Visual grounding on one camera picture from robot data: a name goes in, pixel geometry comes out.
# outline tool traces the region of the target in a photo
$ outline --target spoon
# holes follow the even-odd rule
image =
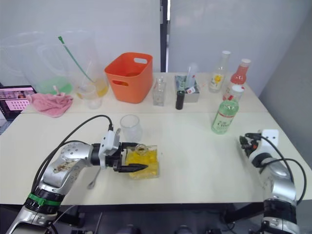
[[[93,189],[95,184],[96,184],[96,180],[98,177],[99,172],[101,171],[101,167],[98,169],[96,176],[94,177],[94,179],[90,182],[90,184],[88,184],[87,189]]]

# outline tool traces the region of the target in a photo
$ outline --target pink cloth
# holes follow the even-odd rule
[[[28,95],[27,99],[37,111],[53,118],[60,117],[72,105],[73,98],[65,93],[59,93],[56,87],[55,90],[56,95],[32,94]]]

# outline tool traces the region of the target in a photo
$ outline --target laptop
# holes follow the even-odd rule
[[[31,85],[0,87],[0,135],[29,105],[26,96],[35,93]]]

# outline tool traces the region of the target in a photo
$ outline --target bottle label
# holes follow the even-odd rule
[[[192,94],[192,93],[195,93],[195,92],[196,92],[196,89],[195,89],[194,86],[192,86],[191,88],[189,88],[189,89],[186,90],[186,93],[187,93],[187,94]]]
[[[225,116],[218,112],[214,119],[213,128],[220,132],[226,131],[229,128],[233,118],[234,116]]]
[[[209,84],[210,88],[212,88],[212,89],[220,89],[221,85],[222,85],[223,78],[224,78],[224,75],[214,73],[213,77],[212,77],[212,79],[210,81],[210,84]]]

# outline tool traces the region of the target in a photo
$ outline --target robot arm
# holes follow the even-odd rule
[[[277,146],[278,130],[263,130],[258,134]],[[250,162],[259,168],[264,189],[264,215],[261,229],[256,233],[300,234],[296,221],[296,189],[290,173],[280,161],[265,166],[275,160],[272,157],[274,148],[256,137],[258,134],[240,137],[242,149]]]
[[[45,233],[56,219],[65,195],[85,167],[113,167],[116,172],[136,172],[146,168],[142,164],[122,165],[124,149],[137,143],[120,143],[119,138],[119,130],[117,133],[109,130],[101,144],[73,142],[62,148],[59,157],[47,167],[38,187],[28,196],[6,233],[26,233],[30,227],[24,227],[23,224],[35,225],[36,229]]]

